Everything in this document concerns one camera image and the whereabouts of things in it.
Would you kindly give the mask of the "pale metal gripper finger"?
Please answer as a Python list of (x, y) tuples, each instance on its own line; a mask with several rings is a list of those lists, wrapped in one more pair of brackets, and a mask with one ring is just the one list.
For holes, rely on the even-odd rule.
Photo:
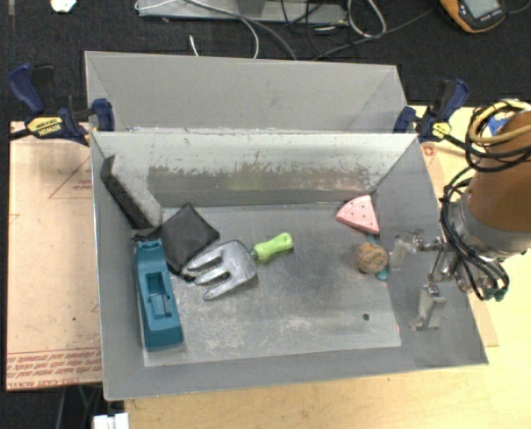
[(419, 294), (417, 314), (409, 321), (409, 327), (415, 331), (438, 329), (443, 320), (447, 305), (445, 298), (436, 284), (425, 285)]
[(398, 232), (394, 237), (393, 249), (390, 253), (390, 268), (398, 270), (408, 255), (414, 255), (421, 250), (424, 243), (424, 231), (412, 229)]

